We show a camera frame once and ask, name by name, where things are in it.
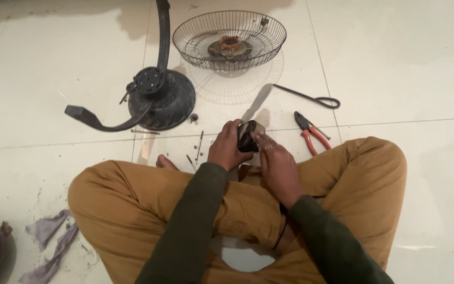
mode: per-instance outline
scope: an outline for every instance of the dark green sweater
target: dark green sweater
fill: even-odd
[[[223,167],[201,165],[176,204],[136,284],[201,283],[213,221],[226,183]],[[312,196],[299,199],[288,214],[299,224],[309,254],[328,284],[393,283],[350,230]]]

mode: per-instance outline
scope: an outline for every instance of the pliers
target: pliers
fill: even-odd
[[[306,140],[306,145],[308,146],[309,152],[313,156],[317,155],[318,153],[316,152],[315,148],[313,147],[313,144],[311,143],[311,136],[310,133],[318,139],[320,143],[325,147],[326,150],[332,149],[332,147],[328,144],[327,140],[323,138],[317,131],[316,131],[316,126],[314,126],[311,121],[307,120],[302,114],[299,112],[294,112],[293,117],[295,118],[295,122],[299,125],[299,127],[303,130],[301,133],[301,136],[304,137],[304,140]]]

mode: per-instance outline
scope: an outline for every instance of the wire fan guard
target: wire fan guard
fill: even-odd
[[[286,39],[287,30],[280,22],[249,11],[196,16],[182,23],[173,34],[174,46],[186,61],[215,71],[262,65],[278,54]]]

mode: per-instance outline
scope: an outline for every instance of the black plastic part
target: black plastic part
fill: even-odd
[[[263,129],[263,133],[265,133],[265,128],[257,123],[255,120],[250,120],[246,123],[246,127],[244,127],[244,123],[238,127],[238,150],[242,153],[247,152],[258,152],[258,146],[255,140],[252,138],[252,133],[259,127],[258,131],[260,132]]]
[[[147,67],[134,77],[136,92],[147,100],[158,100],[167,94],[169,84],[164,72],[156,67]]]
[[[169,23],[169,2],[167,0],[156,0],[159,13],[159,57],[157,68],[166,72],[167,60],[169,59],[169,45],[171,43],[171,25]]]
[[[68,105],[68,106],[66,106],[64,113],[80,122],[85,123],[86,125],[94,128],[94,129],[104,131],[104,132],[117,132],[117,131],[127,130],[127,129],[130,129],[130,128],[133,128],[134,126],[136,126],[136,124],[138,124],[139,120],[143,117],[143,115],[145,115],[145,113],[149,110],[150,106],[151,106],[151,103],[148,103],[145,106],[141,106],[141,108],[135,113],[135,115],[131,114],[132,117],[128,121],[126,121],[120,125],[112,126],[112,127],[104,126],[99,121],[99,119],[97,118],[97,116],[95,114],[93,114],[91,111],[84,108],[83,106]]]
[[[139,125],[149,130],[167,130],[184,122],[195,105],[195,90],[185,75],[167,70],[167,94],[159,100],[142,99],[136,92],[129,96],[129,112],[134,117],[138,109],[153,103],[150,111],[139,120]]]
[[[173,128],[192,113],[195,90],[184,75],[167,70],[170,44],[169,2],[156,0],[159,14],[160,46],[157,67],[147,67],[136,74],[126,91],[131,118],[117,126],[104,126],[95,114],[82,106],[68,105],[64,113],[100,131],[123,131],[137,124],[149,130]]]

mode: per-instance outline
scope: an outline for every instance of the black fan base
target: black fan base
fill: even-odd
[[[167,94],[154,100],[150,110],[139,121],[148,130],[167,130],[184,122],[195,105],[195,90],[192,82],[180,72],[167,70],[169,90]],[[129,96],[129,113],[134,116],[150,100],[142,100],[137,92]]]

